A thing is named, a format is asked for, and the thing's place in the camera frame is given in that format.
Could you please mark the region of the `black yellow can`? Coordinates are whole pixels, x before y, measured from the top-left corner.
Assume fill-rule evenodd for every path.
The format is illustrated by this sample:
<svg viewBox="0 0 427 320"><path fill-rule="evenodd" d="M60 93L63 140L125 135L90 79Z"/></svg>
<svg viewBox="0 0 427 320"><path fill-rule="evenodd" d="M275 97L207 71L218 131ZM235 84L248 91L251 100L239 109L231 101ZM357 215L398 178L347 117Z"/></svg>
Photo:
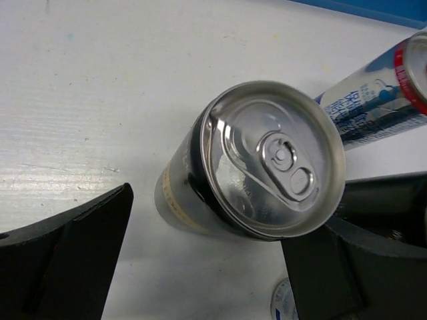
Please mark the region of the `black yellow can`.
<svg viewBox="0 0 427 320"><path fill-rule="evenodd" d="M335 212L346 181L340 135L306 94L275 81L241 83L199 114L155 186L172 227L279 241Z"/></svg>
<svg viewBox="0 0 427 320"><path fill-rule="evenodd" d="M349 181L335 215L383 237L426 247L426 172Z"/></svg>

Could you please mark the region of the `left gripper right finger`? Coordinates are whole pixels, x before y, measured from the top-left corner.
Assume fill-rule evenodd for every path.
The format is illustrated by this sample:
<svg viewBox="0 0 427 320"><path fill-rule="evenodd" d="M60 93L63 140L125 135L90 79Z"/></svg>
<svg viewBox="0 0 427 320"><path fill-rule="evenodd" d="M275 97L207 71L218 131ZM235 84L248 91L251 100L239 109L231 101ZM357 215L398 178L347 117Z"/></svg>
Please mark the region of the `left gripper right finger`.
<svg viewBox="0 0 427 320"><path fill-rule="evenodd" d="M281 242L300 319L425 319L426 249L333 217Z"/></svg>

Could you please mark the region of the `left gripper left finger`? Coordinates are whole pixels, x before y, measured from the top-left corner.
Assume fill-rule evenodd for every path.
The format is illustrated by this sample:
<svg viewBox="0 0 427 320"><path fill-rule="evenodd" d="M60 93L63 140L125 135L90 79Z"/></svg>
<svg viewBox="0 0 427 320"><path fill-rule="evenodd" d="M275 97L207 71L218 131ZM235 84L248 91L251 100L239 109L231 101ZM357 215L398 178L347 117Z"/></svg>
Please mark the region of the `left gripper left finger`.
<svg viewBox="0 0 427 320"><path fill-rule="evenodd" d="M100 319L133 203L125 183L1 234L2 319Z"/></svg>

